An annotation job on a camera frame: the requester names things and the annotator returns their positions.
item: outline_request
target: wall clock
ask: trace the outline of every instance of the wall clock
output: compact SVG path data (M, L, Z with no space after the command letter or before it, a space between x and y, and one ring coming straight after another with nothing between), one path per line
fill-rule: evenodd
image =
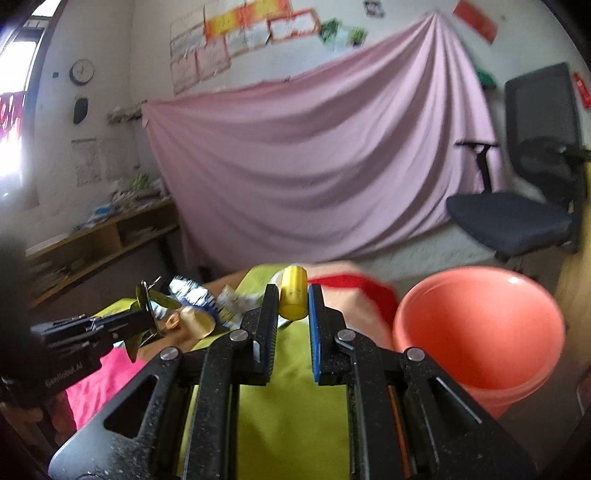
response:
M70 69L70 80L75 85L86 85L95 76L95 66L90 60L78 60Z

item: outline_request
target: pink bedsheet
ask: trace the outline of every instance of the pink bedsheet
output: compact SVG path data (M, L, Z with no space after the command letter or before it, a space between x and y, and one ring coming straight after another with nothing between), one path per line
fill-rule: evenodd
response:
M150 101L150 144L190 260L224 270L319 262L390 246L447 220L482 188L473 154L494 141L485 97L438 13L284 82ZM490 155L493 186L501 159Z
M86 425L146 365L140 360L131 363L125 348L113 348L100 359L100 363L100 370L66 390L77 430Z

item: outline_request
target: yellow bottle cap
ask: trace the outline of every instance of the yellow bottle cap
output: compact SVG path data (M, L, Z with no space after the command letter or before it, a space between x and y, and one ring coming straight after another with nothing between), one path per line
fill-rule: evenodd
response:
M302 267L287 267L283 271L279 315L292 321L308 316L308 273Z

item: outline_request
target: poster on wall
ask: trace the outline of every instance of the poster on wall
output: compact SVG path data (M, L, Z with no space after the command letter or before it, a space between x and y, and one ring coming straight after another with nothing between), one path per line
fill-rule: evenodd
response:
M247 51L267 45L271 33L266 21L256 23L250 27L233 30L226 34L226 46L230 57L234 58Z
M203 7L203 13L207 20L211 20L217 15L242 8L245 5L245 0L209 0Z
M196 48L189 50L184 56L170 63L170 73L173 78L174 94L178 95L199 82L197 71Z
M460 0L453 13L476 30L488 43L492 44L495 41L499 31L498 25L468 0Z
M177 38L194 29L203 21L203 7L193 10L183 17L175 18L170 24L170 39Z
M227 35L234 30L250 28L269 18L291 12L290 0L253 0L226 12L220 12L219 3L210 7L206 5L204 9L206 37L209 40L216 36Z
M192 48L203 47L205 42L204 23L201 22L170 41L170 59L178 60Z
M320 31L320 21L313 9L282 15L269 20L273 42L290 38L315 35Z
M76 172L76 186L83 187L102 182L96 138L72 141L72 161Z
M123 142L119 138L104 138L99 143L100 163L105 166L107 181L115 181L131 173Z
M199 81L206 80L230 68L230 55L223 37L215 37L196 50Z

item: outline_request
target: orange plastic bowl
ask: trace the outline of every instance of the orange plastic bowl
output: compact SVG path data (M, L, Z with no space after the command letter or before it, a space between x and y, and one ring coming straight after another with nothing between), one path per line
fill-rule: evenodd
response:
M523 275L463 267L433 275L398 308L399 352L424 349L495 418L540 388L564 346L564 319L550 294Z

